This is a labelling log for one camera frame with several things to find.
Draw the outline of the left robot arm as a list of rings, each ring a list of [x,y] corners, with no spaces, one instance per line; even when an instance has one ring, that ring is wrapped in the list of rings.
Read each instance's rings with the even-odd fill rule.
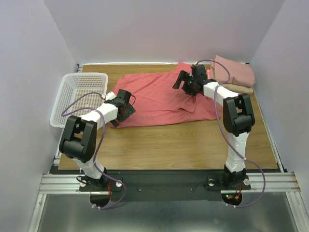
[[[85,115],[75,116],[76,110],[63,110],[61,116],[67,120],[59,144],[59,151],[74,160],[84,172],[84,176],[77,177],[80,187],[98,191],[109,187],[109,181],[106,168],[97,161],[103,142],[97,140],[97,131],[106,130],[107,123],[118,127],[136,111],[129,102],[135,96],[126,90],[120,89],[117,94],[110,92],[100,97],[103,99],[102,105],[88,107],[89,112]]]

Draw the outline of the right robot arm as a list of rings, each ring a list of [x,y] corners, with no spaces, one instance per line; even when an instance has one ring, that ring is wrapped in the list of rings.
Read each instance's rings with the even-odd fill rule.
[[[196,96],[201,93],[222,106],[223,126],[221,131],[228,133],[227,160],[222,177],[223,185],[232,189],[246,179],[245,152],[249,133],[255,124],[255,117],[250,96],[246,93],[233,92],[214,79],[207,77],[204,65],[192,65],[191,72],[180,71],[173,85],[174,89],[181,88],[186,94]]]

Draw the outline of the red t-shirt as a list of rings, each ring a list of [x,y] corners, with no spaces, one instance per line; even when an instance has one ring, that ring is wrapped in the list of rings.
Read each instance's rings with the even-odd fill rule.
[[[173,89],[180,71],[190,72],[191,66],[178,63],[170,72],[126,74],[117,80],[114,93],[120,89],[133,94],[131,102],[136,110],[119,124],[120,128],[148,127],[201,120],[215,120],[221,107],[202,94],[191,96]]]

